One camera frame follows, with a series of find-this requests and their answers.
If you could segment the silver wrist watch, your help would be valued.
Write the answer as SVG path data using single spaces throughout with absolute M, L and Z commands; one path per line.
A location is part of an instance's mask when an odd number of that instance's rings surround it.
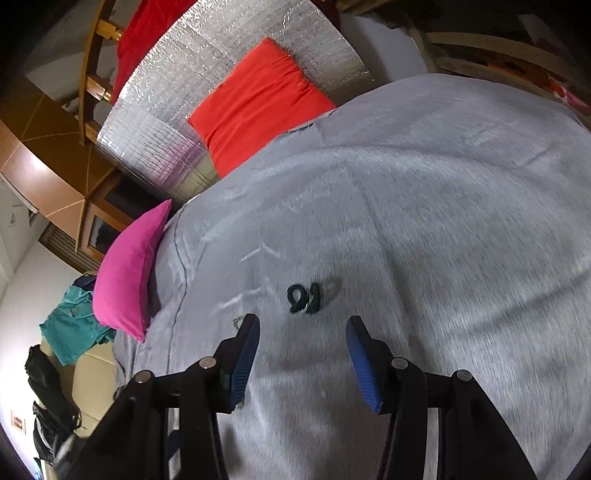
M 243 319 L 245 319 L 243 316 L 239 316 L 232 320 L 232 325 L 235 327 L 235 330 L 238 330 L 240 327 L 242 327 Z

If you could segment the beige leather sofa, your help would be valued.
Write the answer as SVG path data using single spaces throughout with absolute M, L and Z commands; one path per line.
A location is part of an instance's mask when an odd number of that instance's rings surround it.
M 95 345 L 67 366 L 60 364 L 45 340 L 40 348 L 57 369 L 63 394 L 79 410 L 80 426 L 75 434 L 90 436 L 113 403 L 117 369 L 112 344 Z

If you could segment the magenta pillow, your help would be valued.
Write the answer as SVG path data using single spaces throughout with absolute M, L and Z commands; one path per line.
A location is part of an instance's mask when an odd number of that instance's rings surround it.
M 139 342 L 148 328 L 148 281 L 171 207 L 166 200 L 126 227 L 96 277 L 92 307 L 97 321 Z

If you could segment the teal garment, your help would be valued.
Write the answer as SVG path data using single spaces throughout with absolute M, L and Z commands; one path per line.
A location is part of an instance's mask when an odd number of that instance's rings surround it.
M 39 325 L 42 337 L 61 365 L 75 364 L 96 345 L 113 342 L 116 331 L 96 319 L 91 291 L 71 285 Z

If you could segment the black garment on sofa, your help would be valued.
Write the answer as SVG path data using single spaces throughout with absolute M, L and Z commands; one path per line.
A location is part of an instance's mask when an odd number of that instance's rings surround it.
M 79 409 L 64 395 L 61 377 L 40 345 L 29 348 L 25 362 L 33 402 L 33 442 L 39 458 L 53 465 L 63 443 L 81 426 Z

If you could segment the grey bed blanket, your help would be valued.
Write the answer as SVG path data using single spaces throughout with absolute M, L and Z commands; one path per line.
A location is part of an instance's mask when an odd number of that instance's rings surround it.
M 422 369 L 471 371 L 537 476 L 590 443 L 590 134 L 507 86 L 425 75 L 277 137 L 171 219 L 143 342 L 116 383 L 186 369 L 262 324 L 221 418 L 235 479 L 372 479 L 388 421 L 363 402 L 346 321 Z

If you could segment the silver foil insulation mat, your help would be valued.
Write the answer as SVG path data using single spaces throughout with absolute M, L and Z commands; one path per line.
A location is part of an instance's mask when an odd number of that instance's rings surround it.
M 97 149 L 149 192 L 179 203 L 214 184 L 187 120 L 264 38 L 276 41 L 335 104 L 374 78 L 348 40 L 311 1 L 198 1 L 130 75 L 97 136 Z

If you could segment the brown wooden cabinet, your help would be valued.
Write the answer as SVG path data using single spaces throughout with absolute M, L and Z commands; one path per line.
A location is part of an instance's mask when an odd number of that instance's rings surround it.
M 95 264 L 159 203 L 92 143 L 81 144 L 74 115 L 24 77 L 1 94 L 1 178 Z

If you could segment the red pillow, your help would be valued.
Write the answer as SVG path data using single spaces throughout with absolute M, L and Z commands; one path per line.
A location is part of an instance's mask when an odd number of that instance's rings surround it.
M 263 39 L 232 69 L 187 123 L 228 176 L 274 138 L 335 109 L 286 50 Z

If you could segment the red blanket on headboard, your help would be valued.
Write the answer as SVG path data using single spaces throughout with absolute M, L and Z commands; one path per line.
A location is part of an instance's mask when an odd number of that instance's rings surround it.
M 115 102 L 134 70 L 164 33 L 197 0 L 144 0 L 135 10 L 117 45 Z

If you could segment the wooden headboard rail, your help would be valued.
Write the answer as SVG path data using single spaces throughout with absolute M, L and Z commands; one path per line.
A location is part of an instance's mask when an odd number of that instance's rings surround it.
M 94 119 L 96 104 L 113 102 L 113 86 L 106 77 L 98 74 L 97 68 L 103 43 L 107 41 L 117 44 L 124 32 L 124 28 L 111 19 L 115 4 L 115 0 L 104 0 L 100 3 L 85 46 L 77 114 L 81 145 L 97 141 L 100 125 Z

